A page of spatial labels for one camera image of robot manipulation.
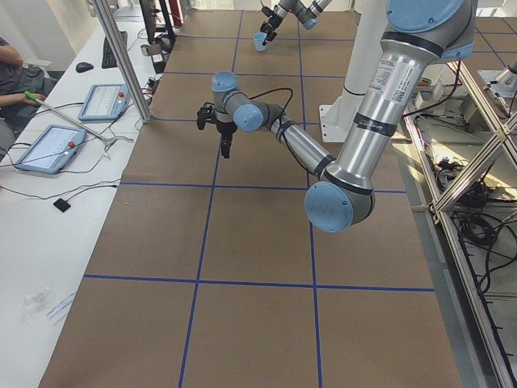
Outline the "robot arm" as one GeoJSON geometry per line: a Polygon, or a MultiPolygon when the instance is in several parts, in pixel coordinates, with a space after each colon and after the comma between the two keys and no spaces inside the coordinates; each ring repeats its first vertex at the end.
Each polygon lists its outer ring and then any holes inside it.
{"type": "Polygon", "coordinates": [[[208,120],[221,144],[237,129],[267,129],[317,182],[306,192],[311,223],[336,233],[362,222],[375,206],[372,175],[425,69],[461,61],[473,49],[474,1],[367,1],[341,96],[322,117],[341,134],[330,154],[281,106],[240,91],[234,73],[212,78],[208,120]]]}
{"type": "Polygon", "coordinates": [[[330,3],[331,0],[316,0],[305,6],[302,1],[281,0],[270,8],[261,2],[261,12],[267,17],[260,27],[260,32],[266,34],[262,46],[265,47],[268,42],[272,42],[276,38],[276,30],[288,14],[294,15],[305,29],[310,30],[317,24],[317,17],[330,3]]]}

